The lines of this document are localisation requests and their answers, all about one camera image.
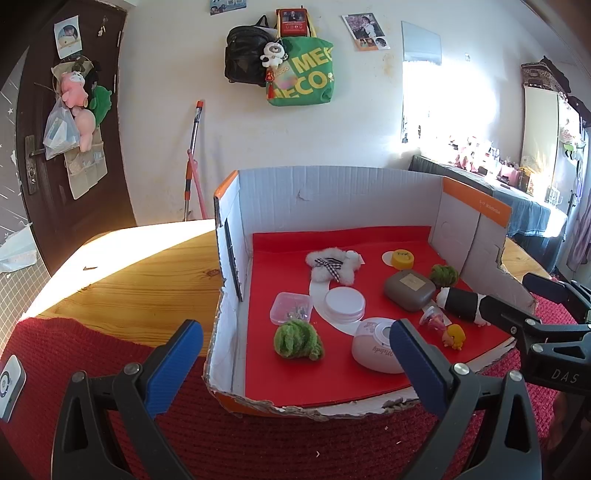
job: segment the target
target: wooden table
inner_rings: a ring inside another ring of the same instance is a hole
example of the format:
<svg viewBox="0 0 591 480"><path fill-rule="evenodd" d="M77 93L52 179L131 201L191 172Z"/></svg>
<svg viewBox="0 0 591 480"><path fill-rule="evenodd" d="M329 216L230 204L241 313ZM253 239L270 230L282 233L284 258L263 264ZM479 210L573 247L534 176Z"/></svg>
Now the wooden table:
<svg viewBox="0 0 591 480"><path fill-rule="evenodd" d="M519 281L549 275L511 240L503 263ZM213 220L120 230L82 246L23 317L68 317L144 345L166 343L188 318L203 326L205 355L222 276Z"/></svg>

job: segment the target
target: door lock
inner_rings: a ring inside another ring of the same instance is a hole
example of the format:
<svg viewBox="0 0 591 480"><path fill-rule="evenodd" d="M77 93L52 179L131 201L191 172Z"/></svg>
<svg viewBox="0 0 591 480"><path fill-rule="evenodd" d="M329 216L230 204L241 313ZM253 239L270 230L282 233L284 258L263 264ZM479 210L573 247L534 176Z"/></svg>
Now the door lock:
<svg viewBox="0 0 591 480"><path fill-rule="evenodd" d="M25 170L27 172L29 195L34 195L39 190L37 186L37 162L35 162L35 157L44 154L44 148L35 150L35 135L25 137Z"/></svg>

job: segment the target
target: mirror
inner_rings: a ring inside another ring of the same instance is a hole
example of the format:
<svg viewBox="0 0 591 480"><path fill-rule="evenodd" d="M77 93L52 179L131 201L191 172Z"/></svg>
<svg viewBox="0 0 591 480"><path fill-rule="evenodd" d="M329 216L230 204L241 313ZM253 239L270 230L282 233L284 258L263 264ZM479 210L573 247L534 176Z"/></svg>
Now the mirror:
<svg viewBox="0 0 591 480"><path fill-rule="evenodd" d="M422 138L435 134L433 109L438 94L433 83L441 75L441 37L403 21L402 44L402 143L418 146Z"/></svg>
<svg viewBox="0 0 591 480"><path fill-rule="evenodd" d="M402 22L404 61L430 61L441 65L441 37L412 23Z"/></svg>

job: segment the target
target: pink plush toy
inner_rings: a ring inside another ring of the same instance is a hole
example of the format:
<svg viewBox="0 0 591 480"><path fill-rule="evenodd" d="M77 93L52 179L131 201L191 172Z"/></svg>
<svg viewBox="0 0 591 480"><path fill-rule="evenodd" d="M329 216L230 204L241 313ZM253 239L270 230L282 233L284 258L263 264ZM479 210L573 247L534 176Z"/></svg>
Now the pink plush toy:
<svg viewBox="0 0 591 480"><path fill-rule="evenodd" d="M75 106L72 108L74 121L80 131L80 151L82 153L90 151L92 148L92 134L96 128L95 114L85 108Z"/></svg>
<svg viewBox="0 0 591 480"><path fill-rule="evenodd" d="M88 93L84 91L84 77L80 72L61 74L61 99L68 108L88 106Z"/></svg>

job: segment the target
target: sunlight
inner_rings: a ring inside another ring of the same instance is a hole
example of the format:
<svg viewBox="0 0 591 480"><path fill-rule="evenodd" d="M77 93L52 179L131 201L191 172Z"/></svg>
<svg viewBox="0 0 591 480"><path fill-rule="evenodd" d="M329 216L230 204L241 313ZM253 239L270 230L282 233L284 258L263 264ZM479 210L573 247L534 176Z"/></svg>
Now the sunlight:
<svg viewBox="0 0 591 480"><path fill-rule="evenodd" d="M498 98L491 80L477 65L445 57L441 66L405 61L402 78L409 144L442 141L450 136L489 139L491 124L498 115Z"/></svg>
<svg viewBox="0 0 591 480"><path fill-rule="evenodd" d="M212 231L215 231L215 220L196 220L127 228L96 238L82 245L61 266L21 320L39 316L77 291L163 250Z"/></svg>

